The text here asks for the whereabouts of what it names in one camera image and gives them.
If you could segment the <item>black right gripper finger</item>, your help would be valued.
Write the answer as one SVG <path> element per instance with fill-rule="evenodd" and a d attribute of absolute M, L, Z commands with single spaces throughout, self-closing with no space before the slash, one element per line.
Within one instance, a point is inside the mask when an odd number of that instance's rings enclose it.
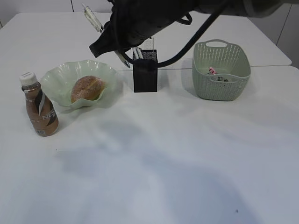
<path fill-rule="evenodd" d="M 130 22 L 117 22 L 119 45 L 122 46 L 124 52 L 127 52 L 131 48 L 127 42 L 127 32 L 130 30 L 130 27 Z M 114 25 L 112 22 L 105 23 L 103 33 L 89 46 L 89 49 L 95 57 L 119 49 L 116 43 Z"/>

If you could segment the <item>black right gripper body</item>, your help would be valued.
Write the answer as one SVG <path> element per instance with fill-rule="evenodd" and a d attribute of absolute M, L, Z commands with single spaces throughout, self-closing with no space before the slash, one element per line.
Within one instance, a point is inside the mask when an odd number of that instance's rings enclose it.
<path fill-rule="evenodd" d="M 130 22 L 127 42 L 131 47 L 158 33 L 195 9 L 197 0 L 113 0 L 112 16 Z"/>

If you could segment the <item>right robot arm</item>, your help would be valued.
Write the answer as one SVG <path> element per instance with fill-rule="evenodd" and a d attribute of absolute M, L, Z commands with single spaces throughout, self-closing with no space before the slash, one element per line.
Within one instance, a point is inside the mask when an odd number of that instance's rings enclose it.
<path fill-rule="evenodd" d="M 146 39 L 181 21 L 189 12 L 211 17 L 175 56 L 181 58 L 220 15 L 266 17 L 275 12 L 283 0 L 113 0 L 110 21 L 97 41 L 89 47 L 95 57 L 118 49 L 137 47 Z"/>

